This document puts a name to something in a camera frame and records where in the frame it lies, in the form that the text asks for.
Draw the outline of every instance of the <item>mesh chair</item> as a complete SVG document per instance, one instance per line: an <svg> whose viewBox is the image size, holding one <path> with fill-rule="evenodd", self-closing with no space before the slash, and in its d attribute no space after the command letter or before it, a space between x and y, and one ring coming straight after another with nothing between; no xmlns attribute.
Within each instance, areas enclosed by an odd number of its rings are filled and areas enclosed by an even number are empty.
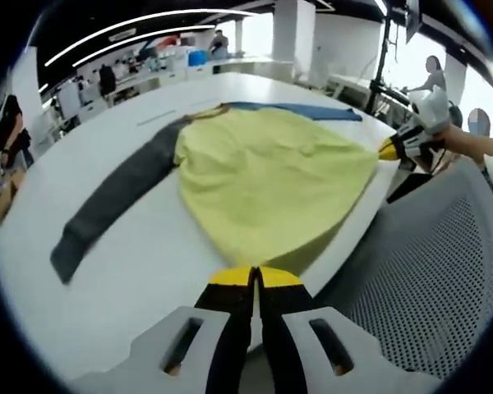
<svg viewBox="0 0 493 394"><path fill-rule="evenodd" d="M493 314L493 193L475 164L382 208L319 299L400 368L452 373Z"/></svg>

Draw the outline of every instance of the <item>white table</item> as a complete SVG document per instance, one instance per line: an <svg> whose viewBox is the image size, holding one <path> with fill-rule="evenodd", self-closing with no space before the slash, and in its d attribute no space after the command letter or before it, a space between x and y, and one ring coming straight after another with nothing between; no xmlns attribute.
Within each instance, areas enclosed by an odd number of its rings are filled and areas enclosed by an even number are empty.
<svg viewBox="0 0 493 394"><path fill-rule="evenodd" d="M110 227L82 260L70 286L58 280L49 262L64 224L118 164L174 119L227 101L347 107L259 76L211 76L110 108L55 144L26 174L0 228L0 282L26 338L63 378L110 369L124 360L135 337L178 306L193 305L211 274L227 267L178 196L176 172ZM363 122L322 124L377 150L393 130L363 116ZM378 163L338 235L302 275L311 294L352 252L397 166Z"/></svg>
<svg viewBox="0 0 493 394"><path fill-rule="evenodd" d="M335 85L333 98L336 99L343 91L344 88L356 90L362 93L362 106L366 105L369 97L371 96L371 89L369 88L371 81L354 76L341 76L340 74L330 74L329 83ZM404 103L400 103L395 98L384 96L379 94L377 96L379 100L376 107L380 109L380 112L386 115L387 124L392 126L395 122L402 122L399 119L404 119L406 115L412 113L411 108Z"/></svg>
<svg viewBox="0 0 493 394"><path fill-rule="evenodd" d="M274 60L268 56L255 56L255 57L231 57L229 59L210 60L208 64L211 66L227 66L232 64L247 64L247 63L281 63L281 64L293 64L290 61Z"/></svg>

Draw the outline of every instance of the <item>white pillar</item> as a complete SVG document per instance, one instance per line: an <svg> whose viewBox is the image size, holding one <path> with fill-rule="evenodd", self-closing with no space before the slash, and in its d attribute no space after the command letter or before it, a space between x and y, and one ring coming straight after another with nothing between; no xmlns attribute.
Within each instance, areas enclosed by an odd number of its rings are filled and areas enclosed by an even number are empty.
<svg viewBox="0 0 493 394"><path fill-rule="evenodd" d="M243 19L236 21L236 53L243 50Z"/></svg>
<svg viewBox="0 0 493 394"><path fill-rule="evenodd" d="M455 105L459 105L462 100L463 87L466 82L466 70L467 67L461 62L448 53L445 54L444 75L445 85L447 87L447 97Z"/></svg>
<svg viewBox="0 0 493 394"><path fill-rule="evenodd" d="M278 0L274 9L274 60L298 62L301 71L311 69L316 6L304 0Z"/></svg>

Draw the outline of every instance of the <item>blue fabric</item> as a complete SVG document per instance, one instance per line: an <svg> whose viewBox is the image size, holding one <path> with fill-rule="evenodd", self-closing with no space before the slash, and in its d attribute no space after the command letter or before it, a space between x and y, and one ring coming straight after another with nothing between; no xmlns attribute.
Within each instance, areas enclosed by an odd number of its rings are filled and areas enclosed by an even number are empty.
<svg viewBox="0 0 493 394"><path fill-rule="evenodd" d="M262 108L279 108L290 112L294 112L298 115L308 117L313 121L362 121L362 117L354 113L352 108L349 109L337 109L327 107L317 107L315 105L305 104L291 104L291 103L275 103L275 104L262 104L262 103L248 103L238 101L234 103L228 103L232 108L244 109L246 111L257 111Z"/></svg>

